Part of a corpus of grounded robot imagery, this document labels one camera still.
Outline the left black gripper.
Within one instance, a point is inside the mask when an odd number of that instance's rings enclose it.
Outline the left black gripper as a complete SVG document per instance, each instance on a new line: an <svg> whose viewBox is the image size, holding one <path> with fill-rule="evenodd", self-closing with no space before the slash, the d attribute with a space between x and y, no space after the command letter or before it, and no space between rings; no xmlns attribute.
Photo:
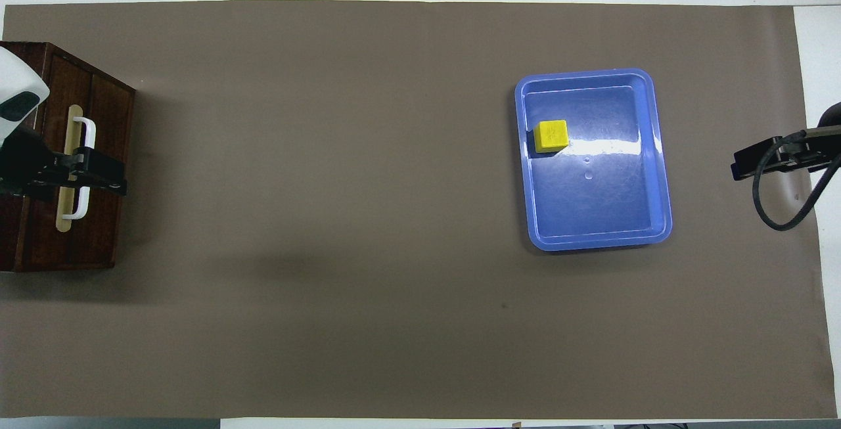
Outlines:
<svg viewBox="0 0 841 429"><path fill-rule="evenodd" d="M75 156L54 153L42 136L30 127L16 127L1 150L1 194L52 196L61 187L102 189L118 196L128 194L125 165L95 148L76 149L76 180L72 175Z"/></svg>

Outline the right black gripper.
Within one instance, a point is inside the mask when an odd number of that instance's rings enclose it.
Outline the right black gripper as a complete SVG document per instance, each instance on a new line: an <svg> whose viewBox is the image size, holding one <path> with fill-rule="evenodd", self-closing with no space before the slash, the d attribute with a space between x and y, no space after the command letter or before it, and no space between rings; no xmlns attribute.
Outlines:
<svg viewBox="0 0 841 429"><path fill-rule="evenodd" d="M734 152L730 166L733 180L742 181L753 177L765 154L781 139L781 136L772 136ZM805 129L796 132L795 141L783 147L783 150L782 147L776 148L760 171L762 174L780 171L782 168L783 171L808 169L813 173L823 169L836 171L840 166L840 157L836 157L839 153L840 129Z"/></svg>

